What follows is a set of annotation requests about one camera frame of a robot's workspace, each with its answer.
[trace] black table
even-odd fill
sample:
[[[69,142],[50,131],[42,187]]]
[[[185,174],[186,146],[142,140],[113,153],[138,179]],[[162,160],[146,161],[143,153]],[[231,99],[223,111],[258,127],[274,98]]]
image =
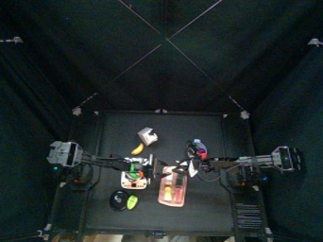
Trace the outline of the black table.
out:
[[[87,152],[99,156],[109,157],[114,153],[131,157],[130,152],[142,142],[137,133],[143,128],[153,128],[159,139],[146,147],[141,156],[150,157],[153,154],[170,165],[187,158],[186,144],[195,138],[207,146],[210,157],[254,155],[249,123],[241,118],[239,113],[83,114],[75,120],[71,139]],[[123,189],[122,173],[105,167],[97,167],[97,172],[99,180],[86,195],[73,193],[69,188],[63,189],[65,192],[61,191],[65,196],[61,195],[58,208],[67,210],[65,216],[57,215],[57,224],[61,228],[78,228],[83,233],[147,235],[167,233],[230,236],[235,232],[233,196],[219,181],[202,181],[198,176],[189,178],[186,204],[182,208],[175,208],[158,202],[161,181],[154,180],[147,189],[127,190],[139,198],[135,209],[115,212],[109,200],[113,192]],[[207,180],[218,175],[201,173]],[[77,202],[82,203],[78,209],[74,206]]]

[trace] red object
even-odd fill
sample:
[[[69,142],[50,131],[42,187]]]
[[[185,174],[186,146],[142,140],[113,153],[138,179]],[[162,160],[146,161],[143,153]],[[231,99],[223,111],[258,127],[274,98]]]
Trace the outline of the red object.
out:
[[[202,154],[201,154],[201,158],[202,158],[202,159],[206,159],[206,158],[207,158],[207,153],[202,153]]]

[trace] food item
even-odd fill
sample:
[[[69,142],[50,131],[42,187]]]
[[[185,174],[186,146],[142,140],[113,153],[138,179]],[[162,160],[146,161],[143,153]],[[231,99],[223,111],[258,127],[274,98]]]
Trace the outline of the food item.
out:
[[[146,145],[143,143],[141,143],[138,148],[131,151],[131,155],[139,155],[143,152],[145,147],[146,147]]]
[[[173,189],[169,185],[166,186],[165,190],[165,200],[173,200]]]

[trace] metal rod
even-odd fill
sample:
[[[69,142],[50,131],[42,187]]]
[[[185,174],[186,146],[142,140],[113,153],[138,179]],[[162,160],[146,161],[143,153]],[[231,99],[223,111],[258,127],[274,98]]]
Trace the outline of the metal rod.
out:
[[[171,39],[173,37],[175,37],[222,1],[223,0],[219,0],[207,10],[205,10],[198,15],[198,17],[185,27],[182,27],[169,39]]]
[[[127,69],[126,71],[115,78],[113,79],[109,83],[107,86],[162,46],[162,44],[159,44],[147,54],[145,57],[142,57]]]
[[[217,81],[207,75],[207,73],[203,71],[203,69],[197,65],[197,63],[193,61],[193,59],[185,54],[185,52],[179,49],[179,47],[174,44],[174,42],[171,41],[170,38],[166,39],[167,42],[173,45],[173,47],[178,50],[178,52],[185,56],[185,58],[189,60],[189,62],[197,67],[197,69],[199,70],[199,72],[214,82],[217,83]],[[235,100],[235,98],[226,93],[227,97],[231,99],[231,101],[237,104],[237,106],[241,108],[242,111],[245,111],[243,106],[239,104],[239,102]]]
[[[161,34],[158,29],[151,25],[151,23],[139,15],[139,13],[127,5],[127,3],[123,0],[119,0],[119,2],[127,7],[127,9],[143,20],[143,22],[155,30],[157,33]]]

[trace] cable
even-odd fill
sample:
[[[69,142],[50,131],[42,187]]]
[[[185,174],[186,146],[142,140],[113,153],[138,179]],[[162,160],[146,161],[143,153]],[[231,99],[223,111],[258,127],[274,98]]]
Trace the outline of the cable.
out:
[[[239,167],[239,166],[245,166],[245,164],[237,164],[234,166],[231,166],[230,168],[226,169],[226,172],[229,172],[230,170],[233,170],[234,168]],[[215,182],[217,180],[219,180],[219,178],[223,176],[223,175],[219,175],[215,179],[213,180],[207,180],[207,179],[203,179],[202,176],[199,175],[199,173],[197,173],[199,178],[206,181],[206,182]]]

